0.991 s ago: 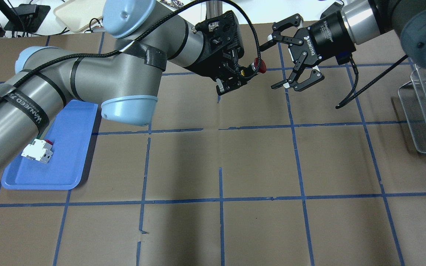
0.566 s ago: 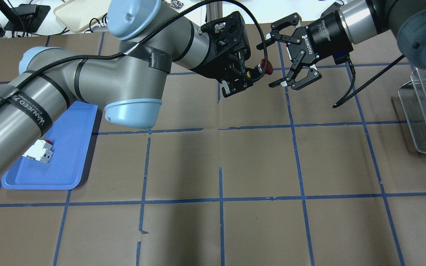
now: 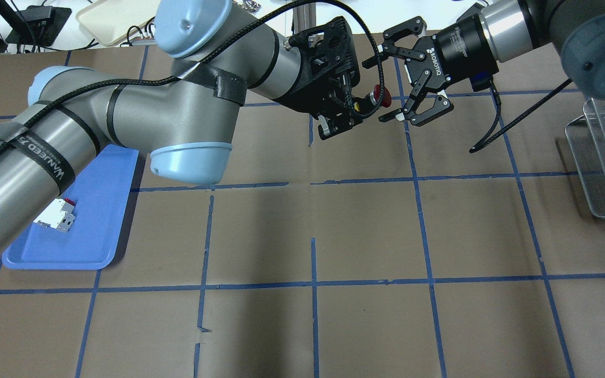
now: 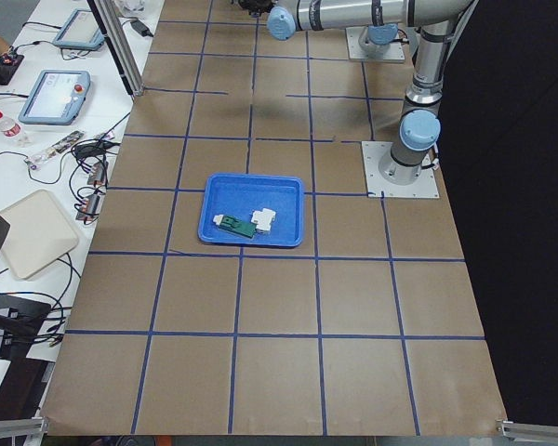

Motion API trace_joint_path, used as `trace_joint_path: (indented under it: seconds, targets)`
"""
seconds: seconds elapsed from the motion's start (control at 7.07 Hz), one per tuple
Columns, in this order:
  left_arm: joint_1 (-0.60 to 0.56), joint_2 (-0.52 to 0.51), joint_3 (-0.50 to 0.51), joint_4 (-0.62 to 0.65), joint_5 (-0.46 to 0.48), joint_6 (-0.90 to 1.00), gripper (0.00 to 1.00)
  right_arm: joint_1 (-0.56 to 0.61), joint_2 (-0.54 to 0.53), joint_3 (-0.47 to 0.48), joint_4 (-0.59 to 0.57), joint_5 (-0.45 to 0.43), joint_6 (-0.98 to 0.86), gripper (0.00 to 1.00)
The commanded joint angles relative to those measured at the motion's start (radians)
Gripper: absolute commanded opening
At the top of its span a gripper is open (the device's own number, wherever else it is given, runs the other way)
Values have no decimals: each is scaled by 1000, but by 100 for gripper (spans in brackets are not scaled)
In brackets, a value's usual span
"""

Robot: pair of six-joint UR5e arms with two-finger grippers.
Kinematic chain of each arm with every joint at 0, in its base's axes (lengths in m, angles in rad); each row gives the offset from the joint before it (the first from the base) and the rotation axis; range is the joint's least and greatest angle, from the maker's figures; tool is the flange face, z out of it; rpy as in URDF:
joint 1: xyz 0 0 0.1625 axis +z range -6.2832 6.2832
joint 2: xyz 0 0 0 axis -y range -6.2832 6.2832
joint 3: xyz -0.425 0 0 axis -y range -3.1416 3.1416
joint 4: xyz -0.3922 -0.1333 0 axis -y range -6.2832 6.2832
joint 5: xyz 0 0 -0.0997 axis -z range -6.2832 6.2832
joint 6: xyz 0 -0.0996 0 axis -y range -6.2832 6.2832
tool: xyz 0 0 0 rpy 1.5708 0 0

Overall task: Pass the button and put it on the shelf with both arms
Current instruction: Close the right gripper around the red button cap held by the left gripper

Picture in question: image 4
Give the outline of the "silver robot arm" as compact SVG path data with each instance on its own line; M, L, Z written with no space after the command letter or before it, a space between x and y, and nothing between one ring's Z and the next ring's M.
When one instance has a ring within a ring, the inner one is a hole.
M271 37L303 44L305 86L282 99L304 119L314 153L329 142L346 148L364 139L392 146L378 162L379 175L409 186L429 168L424 159L440 136L437 117L445 65L473 1L269 1ZM377 51L376 31L407 33L401 63L351 59L347 33L362 30L356 50Z

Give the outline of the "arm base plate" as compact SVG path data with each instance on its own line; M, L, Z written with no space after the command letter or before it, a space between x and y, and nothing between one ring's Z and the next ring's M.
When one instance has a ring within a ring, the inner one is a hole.
M403 166L392 158L390 141L362 141L367 196L370 198L439 199L428 154L419 165Z
M391 41L378 45L371 41L367 27L349 27L345 31L350 60L382 63L403 63L405 53L403 45Z

